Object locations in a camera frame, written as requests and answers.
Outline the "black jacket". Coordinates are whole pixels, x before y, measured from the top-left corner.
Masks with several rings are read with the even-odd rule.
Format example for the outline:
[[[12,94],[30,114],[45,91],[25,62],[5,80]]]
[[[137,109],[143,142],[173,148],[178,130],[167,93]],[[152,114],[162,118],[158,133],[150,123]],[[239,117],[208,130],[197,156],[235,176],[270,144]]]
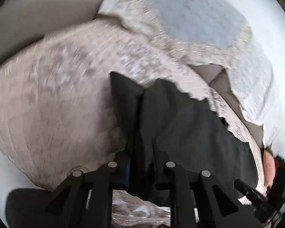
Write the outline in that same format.
[[[247,139],[238,139],[230,124],[210,109],[206,99],[180,92],[173,82],[157,79],[144,88],[117,72],[110,74],[118,124],[130,154],[129,192],[163,205],[165,191],[154,188],[163,164],[153,165],[157,148],[185,169],[210,171],[236,197],[234,181],[258,184],[256,163]]]

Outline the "beige floral quilted bedspread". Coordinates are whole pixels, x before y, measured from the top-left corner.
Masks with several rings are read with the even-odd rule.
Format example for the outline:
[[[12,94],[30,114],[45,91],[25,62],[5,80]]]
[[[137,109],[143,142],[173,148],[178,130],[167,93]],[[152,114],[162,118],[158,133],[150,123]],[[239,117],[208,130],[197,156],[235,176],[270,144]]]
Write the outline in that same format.
[[[73,170],[95,170],[125,146],[109,88],[119,70],[143,86],[176,82],[230,123],[249,142],[259,190],[260,150],[222,96],[189,68],[145,40],[103,21],[47,38],[9,59],[0,70],[0,150],[36,186],[54,189]]]

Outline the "white embossed pillow cover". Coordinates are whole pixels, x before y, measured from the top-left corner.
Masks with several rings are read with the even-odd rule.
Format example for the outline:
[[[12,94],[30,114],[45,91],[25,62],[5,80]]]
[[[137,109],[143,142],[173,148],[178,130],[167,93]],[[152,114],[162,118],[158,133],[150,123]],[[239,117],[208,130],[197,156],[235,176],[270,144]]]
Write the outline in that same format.
[[[236,107],[262,128],[261,144],[285,156],[285,12],[277,0],[226,0],[250,26],[250,43],[227,70]]]

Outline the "grey upholstered headboard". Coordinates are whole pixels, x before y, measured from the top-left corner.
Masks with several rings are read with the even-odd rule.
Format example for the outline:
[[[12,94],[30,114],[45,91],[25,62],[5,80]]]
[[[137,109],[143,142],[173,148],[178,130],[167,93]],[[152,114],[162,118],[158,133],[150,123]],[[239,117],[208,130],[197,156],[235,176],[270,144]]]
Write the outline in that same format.
[[[102,0],[14,0],[0,8],[0,65],[56,31],[92,21]]]

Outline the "red and black sleeve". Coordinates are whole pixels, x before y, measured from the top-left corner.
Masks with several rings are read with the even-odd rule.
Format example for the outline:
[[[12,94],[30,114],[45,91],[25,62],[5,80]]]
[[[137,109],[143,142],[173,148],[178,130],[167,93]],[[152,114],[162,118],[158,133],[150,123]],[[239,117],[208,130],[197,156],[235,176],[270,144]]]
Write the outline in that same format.
[[[285,168],[284,158],[282,158],[278,155],[274,157],[274,164],[275,164],[276,171],[278,170],[278,168]]]

